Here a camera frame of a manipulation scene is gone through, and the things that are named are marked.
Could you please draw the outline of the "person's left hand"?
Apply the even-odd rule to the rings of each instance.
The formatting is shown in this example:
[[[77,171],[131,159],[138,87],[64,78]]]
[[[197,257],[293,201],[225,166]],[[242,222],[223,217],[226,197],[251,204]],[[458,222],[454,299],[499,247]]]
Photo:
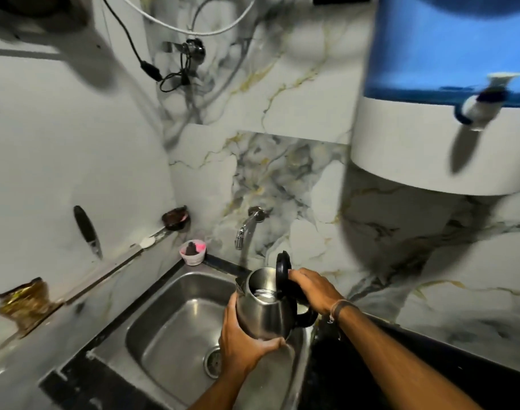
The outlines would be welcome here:
[[[252,346],[254,338],[241,329],[236,314],[237,298],[238,295],[234,292],[224,310],[223,326],[219,339],[222,353],[222,371],[229,368],[241,368],[247,371],[249,375],[267,354],[255,354]]]

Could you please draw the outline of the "person's right hand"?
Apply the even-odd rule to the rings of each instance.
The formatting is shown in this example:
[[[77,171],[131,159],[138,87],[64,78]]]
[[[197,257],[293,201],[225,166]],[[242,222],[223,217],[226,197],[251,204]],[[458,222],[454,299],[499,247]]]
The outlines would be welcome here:
[[[344,297],[330,281],[315,271],[315,291],[305,295],[310,306],[320,315],[329,315],[332,305]]]

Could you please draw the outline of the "steel electric kettle black lid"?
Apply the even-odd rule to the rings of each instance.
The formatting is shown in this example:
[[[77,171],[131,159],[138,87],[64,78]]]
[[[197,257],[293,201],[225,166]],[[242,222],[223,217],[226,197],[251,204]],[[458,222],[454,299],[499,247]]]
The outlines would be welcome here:
[[[264,267],[236,279],[236,316],[250,337],[288,338],[296,328],[311,327],[318,313],[300,286],[289,278],[290,255],[277,255],[275,268]]]

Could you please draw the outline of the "person's left forearm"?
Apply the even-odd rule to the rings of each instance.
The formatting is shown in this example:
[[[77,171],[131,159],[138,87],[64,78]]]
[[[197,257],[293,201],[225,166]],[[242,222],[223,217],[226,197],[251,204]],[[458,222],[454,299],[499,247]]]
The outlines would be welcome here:
[[[248,375],[241,368],[229,368],[187,410],[232,410]]]

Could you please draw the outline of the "person's right forearm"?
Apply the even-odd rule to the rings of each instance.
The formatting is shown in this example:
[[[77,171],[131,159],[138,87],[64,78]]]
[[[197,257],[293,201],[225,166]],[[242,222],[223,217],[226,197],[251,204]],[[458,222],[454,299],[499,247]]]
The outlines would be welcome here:
[[[358,351],[393,410],[483,410],[360,310],[343,309],[338,326]]]

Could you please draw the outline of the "thread wristband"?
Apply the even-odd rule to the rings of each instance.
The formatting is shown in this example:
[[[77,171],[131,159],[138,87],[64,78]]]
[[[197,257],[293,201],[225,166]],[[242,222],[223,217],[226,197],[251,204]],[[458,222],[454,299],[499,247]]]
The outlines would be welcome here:
[[[350,302],[349,300],[346,300],[346,299],[340,299],[338,300],[337,302],[335,302],[331,309],[329,310],[329,315],[328,315],[328,323],[330,324],[334,324],[334,323],[338,323],[338,319],[339,319],[339,314],[340,312],[347,308],[347,307],[350,307],[350,308],[354,308],[356,310],[359,310],[352,302]]]

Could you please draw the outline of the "round sink drain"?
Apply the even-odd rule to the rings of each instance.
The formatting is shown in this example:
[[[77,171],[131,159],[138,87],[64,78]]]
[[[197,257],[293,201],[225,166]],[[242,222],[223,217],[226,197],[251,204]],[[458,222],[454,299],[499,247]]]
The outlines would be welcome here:
[[[204,356],[202,364],[206,375],[210,379],[217,379],[220,376],[222,358],[221,349],[219,345],[215,345],[208,350],[208,352]]]

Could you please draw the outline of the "stainless steel sink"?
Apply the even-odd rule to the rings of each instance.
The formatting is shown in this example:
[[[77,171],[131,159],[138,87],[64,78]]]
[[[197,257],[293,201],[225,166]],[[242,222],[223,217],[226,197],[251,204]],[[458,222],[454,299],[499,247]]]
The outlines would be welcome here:
[[[206,264],[181,267],[90,356],[162,408],[186,410],[215,379],[203,368],[218,345],[236,276]],[[298,410],[311,329],[295,329],[287,347],[265,356],[246,379],[236,410]]]

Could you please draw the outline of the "pink plastic cup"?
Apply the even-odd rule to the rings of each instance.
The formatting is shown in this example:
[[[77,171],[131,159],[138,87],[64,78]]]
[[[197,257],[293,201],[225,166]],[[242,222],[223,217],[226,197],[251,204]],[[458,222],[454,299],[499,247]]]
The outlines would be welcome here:
[[[184,255],[185,248],[187,247],[189,241],[195,242],[196,248],[199,251],[199,254],[197,254],[196,256]],[[193,239],[189,241],[186,241],[182,244],[182,246],[179,248],[179,254],[184,260],[185,264],[187,264],[188,266],[197,266],[204,261],[204,258],[206,256],[206,242],[201,241],[199,239]]]

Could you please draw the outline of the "brown soap dish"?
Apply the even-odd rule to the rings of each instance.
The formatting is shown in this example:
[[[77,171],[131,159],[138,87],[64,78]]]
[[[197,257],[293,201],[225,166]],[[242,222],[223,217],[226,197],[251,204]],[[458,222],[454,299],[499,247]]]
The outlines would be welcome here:
[[[190,214],[187,206],[174,208],[161,216],[161,222],[168,231],[178,232],[190,223]]]

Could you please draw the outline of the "blue and white water purifier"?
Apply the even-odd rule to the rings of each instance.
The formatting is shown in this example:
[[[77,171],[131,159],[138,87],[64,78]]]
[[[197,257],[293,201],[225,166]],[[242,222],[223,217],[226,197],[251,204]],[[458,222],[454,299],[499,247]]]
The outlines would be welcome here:
[[[378,0],[351,160],[427,190],[520,191],[520,77],[482,132],[454,117],[490,73],[520,73],[520,0]]]

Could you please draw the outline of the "gold foil packet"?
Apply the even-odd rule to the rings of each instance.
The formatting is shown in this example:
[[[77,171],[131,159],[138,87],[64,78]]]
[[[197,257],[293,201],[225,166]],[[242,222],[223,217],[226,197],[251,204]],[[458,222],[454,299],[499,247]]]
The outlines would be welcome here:
[[[60,306],[60,302],[50,300],[48,285],[41,277],[0,294],[0,316],[16,324],[20,338],[29,334]]]

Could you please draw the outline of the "chrome wall faucet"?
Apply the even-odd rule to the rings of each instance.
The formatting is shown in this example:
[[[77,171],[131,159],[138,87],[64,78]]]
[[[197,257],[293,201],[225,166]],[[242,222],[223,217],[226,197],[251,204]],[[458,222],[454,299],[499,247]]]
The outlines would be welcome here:
[[[243,222],[243,225],[241,225],[236,234],[234,243],[237,250],[243,249],[245,237],[250,229],[257,223],[261,223],[266,218],[269,218],[269,212],[262,209],[260,206],[250,206],[247,215],[247,219]]]

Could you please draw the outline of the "black handled knife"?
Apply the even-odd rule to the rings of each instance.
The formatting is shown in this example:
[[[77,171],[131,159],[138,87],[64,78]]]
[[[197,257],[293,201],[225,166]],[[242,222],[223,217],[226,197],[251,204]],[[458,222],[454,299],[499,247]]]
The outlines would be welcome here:
[[[73,216],[75,218],[80,233],[82,234],[86,243],[91,248],[93,254],[97,258],[102,260],[103,252],[101,249],[100,239],[86,211],[81,206],[74,206]]]

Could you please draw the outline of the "chrome wall valve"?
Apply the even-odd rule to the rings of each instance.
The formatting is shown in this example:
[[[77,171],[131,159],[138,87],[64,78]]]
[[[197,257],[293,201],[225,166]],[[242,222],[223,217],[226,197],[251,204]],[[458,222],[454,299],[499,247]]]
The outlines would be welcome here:
[[[186,55],[192,63],[201,65],[206,56],[206,49],[201,39],[189,38],[183,43],[163,41],[161,51],[164,53],[175,53]]]

